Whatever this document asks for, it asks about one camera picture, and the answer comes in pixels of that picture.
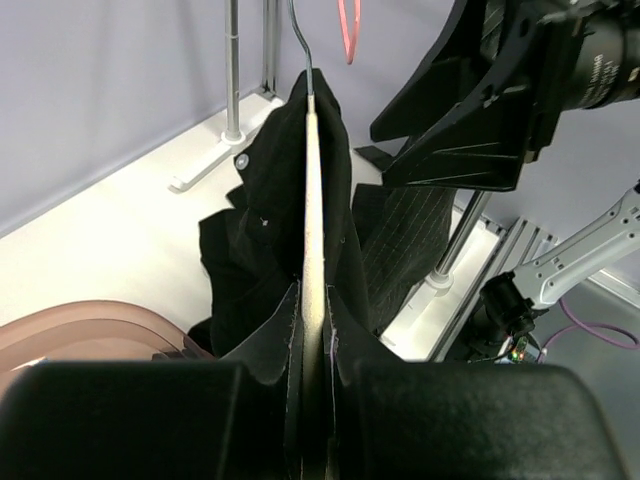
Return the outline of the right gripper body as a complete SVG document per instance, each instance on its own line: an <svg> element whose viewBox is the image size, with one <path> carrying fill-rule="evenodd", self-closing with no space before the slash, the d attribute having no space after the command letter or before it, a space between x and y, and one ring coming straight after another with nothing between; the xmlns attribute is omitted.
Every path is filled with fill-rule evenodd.
<svg viewBox="0 0 640 480"><path fill-rule="evenodd" d="M549 146L582 46L584 21L568 1L488 1L480 52L498 78L500 147L521 164Z"/></svg>

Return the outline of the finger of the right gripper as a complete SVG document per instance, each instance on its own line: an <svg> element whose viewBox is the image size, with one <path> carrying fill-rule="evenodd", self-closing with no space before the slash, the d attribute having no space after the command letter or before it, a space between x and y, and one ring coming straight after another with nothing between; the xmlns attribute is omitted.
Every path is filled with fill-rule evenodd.
<svg viewBox="0 0 640 480"><path fill-rule="evenodd" d="M421 132L383 173L392 187L512 191L527 161L535 101L463 102Z"/></svg>
<svg viewBox="0 0 640 480"><path fill-rule="evenodd" d="M374 142L527 143L530 4L457 1L417 69L370 125Z"/></svg>

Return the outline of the pink hanger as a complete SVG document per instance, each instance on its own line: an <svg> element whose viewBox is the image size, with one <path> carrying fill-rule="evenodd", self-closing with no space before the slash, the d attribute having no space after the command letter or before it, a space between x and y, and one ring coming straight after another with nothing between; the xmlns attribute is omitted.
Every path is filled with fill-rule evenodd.
<svg viewBox="0 0 640 480"><path fill-rule="evenodd" d="M362 10L361 1L353 1L352 16L348 15L345 0L338 0L337 5L345 60L347 65L352 65L355 59L360 36Z"/></svg>

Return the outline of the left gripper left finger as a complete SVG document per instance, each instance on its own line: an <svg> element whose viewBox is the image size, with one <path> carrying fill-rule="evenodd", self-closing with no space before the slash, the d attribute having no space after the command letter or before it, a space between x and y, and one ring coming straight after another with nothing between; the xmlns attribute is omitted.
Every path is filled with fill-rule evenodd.
<svg viewBox="0 0 640 480"><path fill-rule="evenodd" d="M301 318L211 360L46 361L1 390L5 479L297 479Z"/></svg>

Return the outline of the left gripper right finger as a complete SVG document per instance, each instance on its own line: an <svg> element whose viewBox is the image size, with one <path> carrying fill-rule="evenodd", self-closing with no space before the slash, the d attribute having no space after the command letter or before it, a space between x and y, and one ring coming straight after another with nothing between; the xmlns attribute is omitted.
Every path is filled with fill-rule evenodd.
<svg viewBox="0 0 640 480"><path fill-rule="evenodd" d="M327 292L336 479L616 479L585 384L555 366L407 362Z"/></svg>

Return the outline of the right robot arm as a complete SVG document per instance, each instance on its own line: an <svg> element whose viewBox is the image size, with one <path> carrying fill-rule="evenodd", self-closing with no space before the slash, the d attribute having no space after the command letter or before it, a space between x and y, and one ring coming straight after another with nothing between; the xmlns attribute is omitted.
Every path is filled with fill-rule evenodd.
<svg viewBox="0 0 640 480"><path fill-rule="evenodd" d="M365 43L393 94L370 136L408 142L388 186L503 192L564 233L638 174L635 1L389 1Z"/></svg>

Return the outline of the black shirt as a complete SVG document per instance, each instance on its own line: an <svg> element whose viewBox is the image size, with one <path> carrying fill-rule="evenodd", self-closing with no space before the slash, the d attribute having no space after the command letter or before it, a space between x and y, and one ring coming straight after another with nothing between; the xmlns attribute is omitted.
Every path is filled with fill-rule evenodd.
<svg viewBox="0 0 640 480"><path fill-rule="evenodd" d="M325 281L352 318L373 328L361 247L351 211L352 161L338 100L322 71L314 69L322 163ZM212 291L211 315L189 336L222 357L277 310L302 276L306 164L306 76L288 101L267 118L244 150L240 186L232 206L199 223L201 262Z"/></svg>

